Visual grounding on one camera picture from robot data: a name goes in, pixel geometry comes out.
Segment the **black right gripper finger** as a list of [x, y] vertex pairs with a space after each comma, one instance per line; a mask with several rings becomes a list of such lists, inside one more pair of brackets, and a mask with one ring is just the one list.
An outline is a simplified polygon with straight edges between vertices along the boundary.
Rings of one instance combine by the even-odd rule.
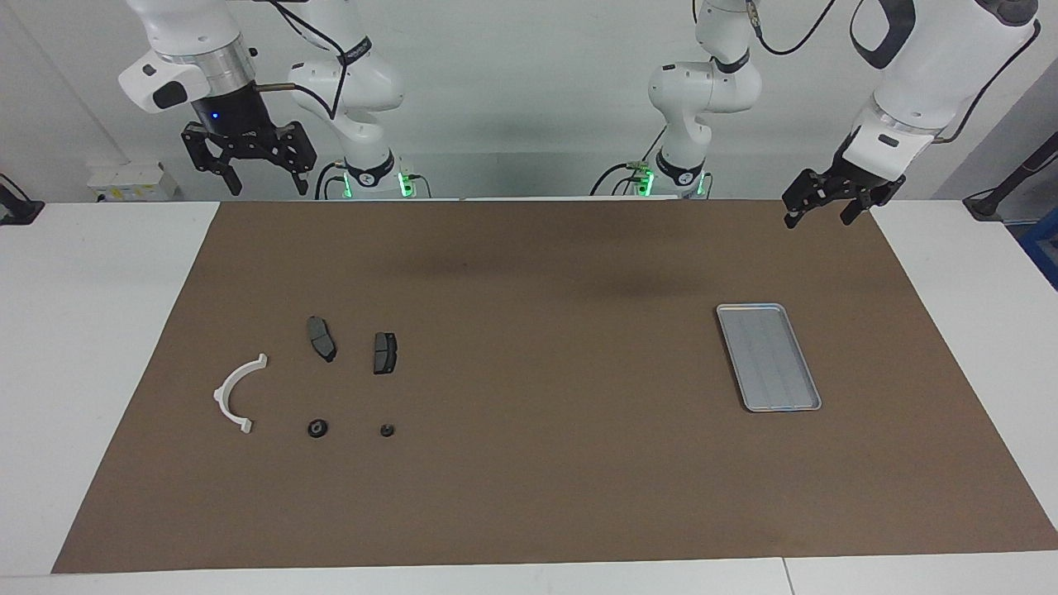
[[188, 123], [182, 130], [182, 140], [196, 170], [208, 172], [222, 178], [232, 196], [241, 195], [243, 185], [238, 174], [230, 165], [231, 157], [212, 154], [208, 146], [209, 133], [201, 123]]
[[290, 174], [298, 195], [307, 195], [307, 176], [314, 170], [317, 152], [300, 121], [267, 131], [267, 160]]

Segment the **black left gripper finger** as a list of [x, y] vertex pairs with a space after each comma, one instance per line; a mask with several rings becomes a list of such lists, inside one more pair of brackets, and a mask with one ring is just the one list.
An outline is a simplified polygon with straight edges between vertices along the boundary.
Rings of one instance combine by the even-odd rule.
[[787, 229], [798, 226], [802, 217], [814, 208], [827, 204], [827, 192], [823, 190], [822, 177], [815, 170], [804, 169], [782, 193], [782, 203], [786, 208], [784, 223]]
[[850, 202], [840, 214], [843, 226], [851, 226], [860, 214], [874, 206], [875, 192], [876, 188], [861, 188], [851, 197]]

